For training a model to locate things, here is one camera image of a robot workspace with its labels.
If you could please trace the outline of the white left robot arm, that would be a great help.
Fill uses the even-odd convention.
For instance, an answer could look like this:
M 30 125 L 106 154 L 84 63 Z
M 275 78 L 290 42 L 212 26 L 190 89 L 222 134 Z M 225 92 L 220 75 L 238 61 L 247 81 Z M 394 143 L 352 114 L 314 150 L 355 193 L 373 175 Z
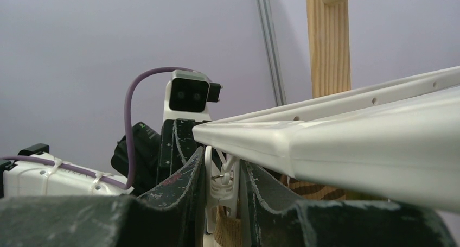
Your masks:
M 198 122 L 166 120 L 161 133 L 138 122 L 132 127 L 136 171 L 130 188 L 126 138 L 118 141 L 110 160 L 119 175 L 104 173 L 55 157 L 49 145 L 38 143 L 1 159 L 1 197 L 44 195 L 139 196 L 182 168 L 198 145 L 191 132 Z

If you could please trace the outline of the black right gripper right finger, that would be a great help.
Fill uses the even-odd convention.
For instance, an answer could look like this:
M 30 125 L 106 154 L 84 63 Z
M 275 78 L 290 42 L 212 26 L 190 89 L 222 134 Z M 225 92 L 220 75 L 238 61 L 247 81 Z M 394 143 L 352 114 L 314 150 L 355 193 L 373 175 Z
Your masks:
M 455 246 L 439 215 L 389 201 L 306 200 L 240 164 L 243 246 Z

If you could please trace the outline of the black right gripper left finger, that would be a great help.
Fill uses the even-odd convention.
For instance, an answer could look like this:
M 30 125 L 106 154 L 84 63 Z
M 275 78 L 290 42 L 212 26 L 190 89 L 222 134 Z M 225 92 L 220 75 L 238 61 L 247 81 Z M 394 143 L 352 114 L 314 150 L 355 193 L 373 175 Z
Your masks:
M 1 246 L 202 246 L 204 149 L 144 194 L 1 200 Z

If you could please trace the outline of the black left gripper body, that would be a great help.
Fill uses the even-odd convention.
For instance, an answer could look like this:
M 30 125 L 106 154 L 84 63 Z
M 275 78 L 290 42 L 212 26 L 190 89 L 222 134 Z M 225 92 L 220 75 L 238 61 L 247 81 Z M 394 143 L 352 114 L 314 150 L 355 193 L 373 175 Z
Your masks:
M 200 146 L 194 140 L 192 133 L 193 127 L 199 124 L 201 123 L 193 119 L 164 121 L 157 162 L 157 184 L 182 168 Z

